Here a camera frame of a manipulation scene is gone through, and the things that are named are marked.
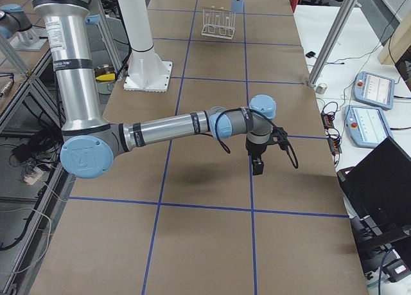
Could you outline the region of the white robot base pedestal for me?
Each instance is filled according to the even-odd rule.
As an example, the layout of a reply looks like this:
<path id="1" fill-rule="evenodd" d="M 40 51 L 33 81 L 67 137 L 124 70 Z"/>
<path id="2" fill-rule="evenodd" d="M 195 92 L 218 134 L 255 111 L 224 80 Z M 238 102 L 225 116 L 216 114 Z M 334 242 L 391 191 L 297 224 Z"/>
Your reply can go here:
<path id="1" fill-rule="evenodd" d="M 131 47 L 124 89 L 166 92 L 173 64 L 156 54 L 145 0 L 118 0 Z"/>

